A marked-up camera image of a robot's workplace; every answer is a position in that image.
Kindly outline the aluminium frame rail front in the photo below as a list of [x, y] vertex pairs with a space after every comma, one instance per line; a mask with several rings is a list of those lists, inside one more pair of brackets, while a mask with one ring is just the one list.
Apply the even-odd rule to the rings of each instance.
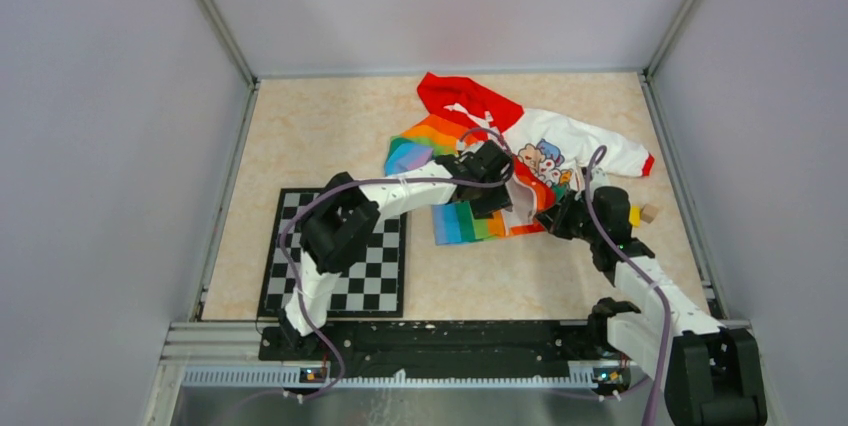
[[190, 387], [210, 393], [200, 425], [321, 423], [372, 394], [376, 417], [445, 425], [468, 417], [525, 424], [534, 400], [561, 417], [602, 423], [763, 425], [768, 407], [759, 348], [746, 324], [711, 320], [665, 341], [619, 335], [633, 312], [587, 320], [331, 321], [297, 340], [277, 321], [169, 327], [147, 425], [172, 422]]

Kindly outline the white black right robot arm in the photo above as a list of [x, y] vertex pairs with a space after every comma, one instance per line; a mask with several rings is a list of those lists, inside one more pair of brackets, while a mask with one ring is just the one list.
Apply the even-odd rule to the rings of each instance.
[[570, 191], [536, 214], [545, 231], [583, 240], [596, 269], [626, 300], [599, 300], [586, 331], [600, 358], [618, 352], [653, 380], [675, 425], [763, 425], [768, 408], [756, 339], [696, 305], [632, 232], [628, 193]]

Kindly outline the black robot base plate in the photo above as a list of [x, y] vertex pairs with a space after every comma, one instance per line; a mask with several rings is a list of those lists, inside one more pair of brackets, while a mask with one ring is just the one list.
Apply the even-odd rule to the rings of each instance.
[[293, 349], [280, 326], [263, 331], [262, 361], [327, 365], [345, 378], [566, 377], [579, 361], [607, 359], [583, 321], [331, 321]]

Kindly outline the yellow small block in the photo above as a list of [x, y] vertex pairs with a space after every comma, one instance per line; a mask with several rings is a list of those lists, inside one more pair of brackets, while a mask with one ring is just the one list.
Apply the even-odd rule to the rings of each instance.
[[641, 226], [641, 210], [639, 207], [632, 206], [629, 211], [628, 221], [634, 228]]

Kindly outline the rainbow and white kids jacket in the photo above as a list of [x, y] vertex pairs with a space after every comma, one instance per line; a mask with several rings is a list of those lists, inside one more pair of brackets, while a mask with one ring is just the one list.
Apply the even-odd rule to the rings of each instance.
[[428, 73], [417, 92], [428, 114], [391, 138], [385, 174], [418, 168], [435, 156], [456, 154], [487, 139], [489, 131], [503, 137], [516, 165], [506, 185], [511, 209], [477, 219], [467, 202], [433, 207], [434, 236], [439, 245], [542, 231], [535, 215], [568, 191], [580, 189], [580, 171], [601, 146], [607, 152], [600, 166], [613, 175], [645, 177], [655, 162], [645, 146], [617, 132], [524, 107], [467, 77]]

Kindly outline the beige wooden small block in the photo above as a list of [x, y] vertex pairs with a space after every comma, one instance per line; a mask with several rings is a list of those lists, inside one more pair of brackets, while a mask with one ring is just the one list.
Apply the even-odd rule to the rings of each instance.
[[653, 204], [646, 204], [640, 210], [640, 219], [645, 223], [652, 223], [656, 220], [660, 209]]

